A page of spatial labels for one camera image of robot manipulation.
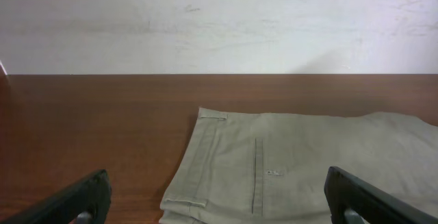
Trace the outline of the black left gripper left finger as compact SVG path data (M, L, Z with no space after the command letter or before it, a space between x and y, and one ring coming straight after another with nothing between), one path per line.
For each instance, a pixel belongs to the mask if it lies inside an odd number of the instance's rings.
M97 170L61 191L3 220L3 224L104 223L112 188L107 171Z

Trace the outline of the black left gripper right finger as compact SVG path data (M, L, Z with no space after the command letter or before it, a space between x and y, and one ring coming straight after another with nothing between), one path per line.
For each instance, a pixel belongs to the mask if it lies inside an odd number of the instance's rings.
M331 166L324 194L332 224L433 224L437 218L410 206L349 172Z

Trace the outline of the khaki green shorts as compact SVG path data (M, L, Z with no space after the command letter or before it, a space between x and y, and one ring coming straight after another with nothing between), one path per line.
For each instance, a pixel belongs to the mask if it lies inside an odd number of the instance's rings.
M331 166L437 214L437 128L388 112L343 118L200 109L162 223L328 223Z

